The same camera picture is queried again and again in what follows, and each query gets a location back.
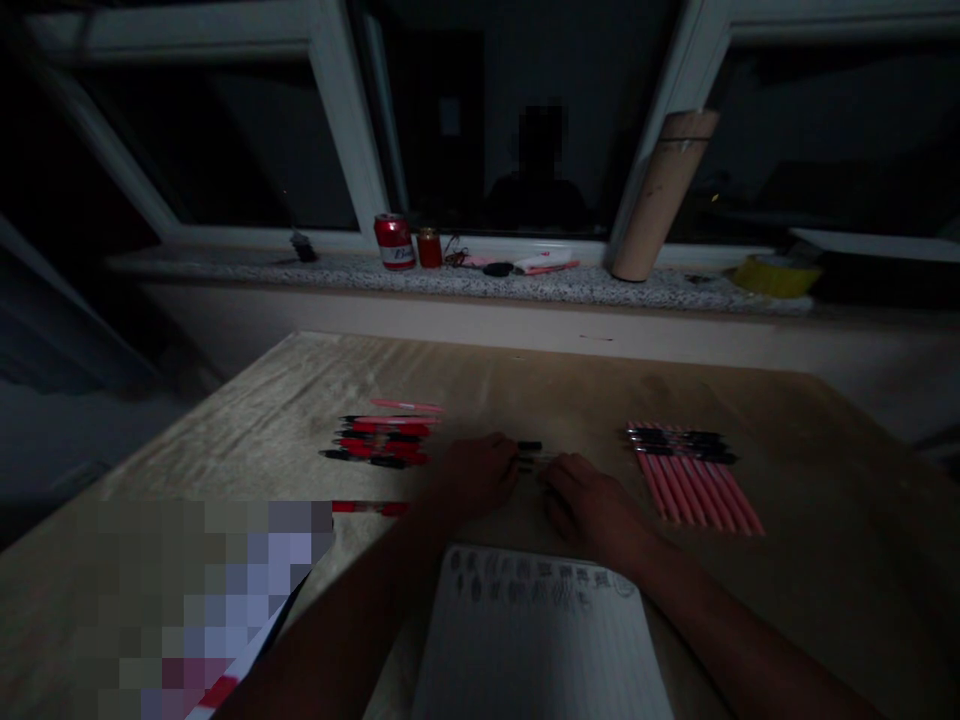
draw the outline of tape roll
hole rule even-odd
[[[777,298],[801,297],[823,274],[816,266],[798,264],[782,255],[750,255],[737,268],[733,282],[750,292]]]

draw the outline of window frame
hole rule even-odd
[[[376,253],[373,217],[389,208],[353,46],[346,0],[270,0],[32,15],[27,26],[55,65],[84,62],[304,58],[330,124],[359,232],[305,229],[318,250]],[[479,255],[516,258],[571,249],[610,263],[623,240],[667,114],[702,107],[736,45],[960,37],[951,0],[685,0],[648,109],[608,241],[463,235]],[[95,155],[164,244],[287,248],[289,228],[187,225],[173,213],[96,104],[68,72],[43,71]],[[442,236],[446,242],[448,236]],[[657,264],[725,268],[762,246],[667,243]]]
[[[952,0],[695,0],[684,8],[656,99],[637,148],[624,197],[636,199],[660,127],[669,113],[704,107],[727,50],[771,44],[884,42],[960,38],[960,6]],[[616,257],[632,204],[622,203],[607,260]],[[722,245],[672,245],[700,252]],[[774,248],[744,248],[745,254]]]
[[[313,70],[359,232],[304,228],[317,249],[376,252],[373,217],[388,210],[359,69],[339,0],[173,5],[27,19],[55,65],[129,61],[302,59]],[[289,247],[291,229],[191,225],[180,221],[93,99],[70,74],[49,80],[101,163],[164,244]]]

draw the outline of lined paper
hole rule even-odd
[[[597,565],[475,545],[443,559],[413,717],[673,717],[643,602]]]

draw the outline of small jar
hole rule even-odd
[[[443,265],[440,233],[433,228],[420,228],[417,234],[417,251],[420,253],[420,267],[437,268]]]

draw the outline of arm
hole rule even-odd
[[[447,542],[513,491],[516,455],[516,444],[500,433],[454,442],[410,511],[254,666],[217,720],[363,715],[400,625]]]
[[[580,455],[540,477],[547,516],[588,557],[633,581],[700,658],[740,718],[879,717],[866,700],[657,536],[614,478]]]

